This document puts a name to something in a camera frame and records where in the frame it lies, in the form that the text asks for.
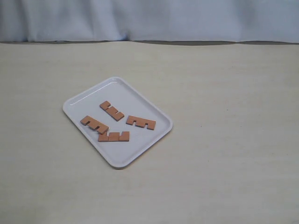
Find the wooden notched puzzle piece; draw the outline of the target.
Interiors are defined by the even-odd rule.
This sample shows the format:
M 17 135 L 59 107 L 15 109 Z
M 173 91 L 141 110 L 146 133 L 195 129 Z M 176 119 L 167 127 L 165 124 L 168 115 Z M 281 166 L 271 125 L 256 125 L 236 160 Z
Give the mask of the wooden notched puzzle piece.
M 129 141 L 130 138 L 130 132 L 104 132 L 103 134 L 99 134 L 98 142 L 119 142 Z
M 100 108 L 103 109 L 115 121 L 119 121 L 124 117 L 124 114 L 118 111 L 114 106 L 111 106 L 108 101 L 101 103 Z
M 126 124 L 127 125 L 135 124 L 135 126 L 137 127 L 141 127 L 141 128 L 147 127 L 147 129 L 149 130 L 154 130 L 156 126 L 156 121 L 135 117 L 135 116 L 128 116 Z
M 105 133 L 109 127 L 98 120 L 90 117 L 90 116 L 85 116 L 83 119 L 80 121 L 81 124 L 88 126 L 90 129 L 97 131 L 100 134 Z

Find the white fabric backdrop curtain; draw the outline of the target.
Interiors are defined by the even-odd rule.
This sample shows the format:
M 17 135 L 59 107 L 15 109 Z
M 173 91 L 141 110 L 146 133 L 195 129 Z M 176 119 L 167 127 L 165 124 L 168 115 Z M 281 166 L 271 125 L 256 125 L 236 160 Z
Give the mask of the white fabric backdrop curtain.
M 3 0 L 3 42 L 299 41 L 296 0 Z

